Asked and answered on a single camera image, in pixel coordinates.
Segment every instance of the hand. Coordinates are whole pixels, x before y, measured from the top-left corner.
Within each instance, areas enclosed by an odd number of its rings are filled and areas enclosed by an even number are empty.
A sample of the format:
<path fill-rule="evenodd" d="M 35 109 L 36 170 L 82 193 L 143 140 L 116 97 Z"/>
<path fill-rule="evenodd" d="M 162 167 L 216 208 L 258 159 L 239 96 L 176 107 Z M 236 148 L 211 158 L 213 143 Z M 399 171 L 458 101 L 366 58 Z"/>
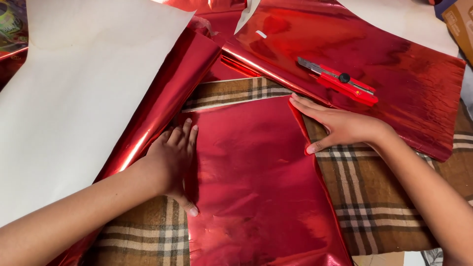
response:
<path fill-rule="evenodd" d="M 293 93 L 291 104 L 303 114 L 321 123 L 328 136 L 312 143 L 306 149 L 308 154 L 316 153 L 338 144 L 366 142 L 375 143 L 386 134 L 396 134 L 385 122 L 348 111 L 326 108 Z"/>
<path fill-rule="evenodd" d="M 157 195 L 167 195 L 177 201 L 191 216 L 199 210 L 184 191 L 183 178 L 192 162 L 197 139 L 197 125 L 191 128 L 188 118 L 182 127 L 163 132 L 151 145 L 145 157 L 130 168 L 139 171 L 140 176 L 153 180 Z"/>

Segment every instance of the white sheet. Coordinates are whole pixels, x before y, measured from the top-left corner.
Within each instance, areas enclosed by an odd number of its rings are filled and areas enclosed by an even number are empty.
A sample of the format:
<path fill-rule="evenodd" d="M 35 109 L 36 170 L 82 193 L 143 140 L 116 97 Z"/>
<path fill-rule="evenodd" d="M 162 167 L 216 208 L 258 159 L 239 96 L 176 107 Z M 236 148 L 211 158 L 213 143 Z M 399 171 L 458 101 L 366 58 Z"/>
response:
<path fill-rule="evenodd" d="M 451 56 L 458 46 L 445 23 L 435 17 L 434 7 L 421 0 L 338 0 L 348 10 L 389 33 Z M 253 15 L 260 0 L 248 0 L 235 33 Z"/>
<path fill-rule="evenodd" d="M 150 0 L 29 0 L 0 93 L 0 226 L 89 186 L 190 21 Z"/>

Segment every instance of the red box cutter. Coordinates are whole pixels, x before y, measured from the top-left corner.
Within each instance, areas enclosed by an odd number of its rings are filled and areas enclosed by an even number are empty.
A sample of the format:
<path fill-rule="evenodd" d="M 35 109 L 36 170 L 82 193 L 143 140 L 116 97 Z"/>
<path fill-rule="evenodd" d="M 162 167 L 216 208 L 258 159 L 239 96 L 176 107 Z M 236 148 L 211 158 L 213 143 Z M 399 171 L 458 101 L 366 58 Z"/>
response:
<path fill-rule="evenodd" d="M 319 74 L 317 82 L 326 87 L 333 88 L 353 100 L 368 106 L 373 106 L 378 102 L 378 98 L 374 96 L 376 91 L 374 88 L 350 78 L 350 75 L 347 73 L 340 73 L 324 65 L 318 65 L 300 57 L 298 57 L 298 63 Z"/>

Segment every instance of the forearm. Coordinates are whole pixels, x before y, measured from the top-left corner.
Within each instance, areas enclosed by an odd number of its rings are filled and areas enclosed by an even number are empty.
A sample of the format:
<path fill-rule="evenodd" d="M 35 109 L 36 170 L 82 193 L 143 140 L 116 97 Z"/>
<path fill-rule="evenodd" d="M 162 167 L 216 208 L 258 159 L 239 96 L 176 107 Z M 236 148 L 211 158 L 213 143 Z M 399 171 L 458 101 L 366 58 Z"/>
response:
<path fill-rule="evenodd" d="M 82 237 L 153 198 L 153 182 L 126 170 L 0 228 L 0 265 L 45 265 Z"/>
<path fill-rule="evenodd" d="M 473 264 L 473 209 L 397 135 L 372 144 L 388 164 L 441 247 L 461 264 Z"/>

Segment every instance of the plaid fabric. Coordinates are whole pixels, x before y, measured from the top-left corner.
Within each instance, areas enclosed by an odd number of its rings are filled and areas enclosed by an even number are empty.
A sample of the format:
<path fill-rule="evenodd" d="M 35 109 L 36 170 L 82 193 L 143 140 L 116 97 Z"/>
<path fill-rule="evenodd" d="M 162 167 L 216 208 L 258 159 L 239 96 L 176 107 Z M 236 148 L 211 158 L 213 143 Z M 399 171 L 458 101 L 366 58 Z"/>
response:
<path fill-rule="evenodd" d="M 183 109 L 288 95 L 291 91 L 265 78 L 200 85 Z M 312 142 L 326 136 L 304 117 Z M 473 123 L 460 105 L 454 154 L 438 163 L 420 154 L 473 204 Z M 436 241 L 376 152 L 362 143 L 338 145 L 317 153 L 317 161 L 350 253 L 369 255 L 427 250 Z M 85 265 L 189 265 L 185 212 L 176 202 L 157 197 L 107 224 L 88 252 Z"/>

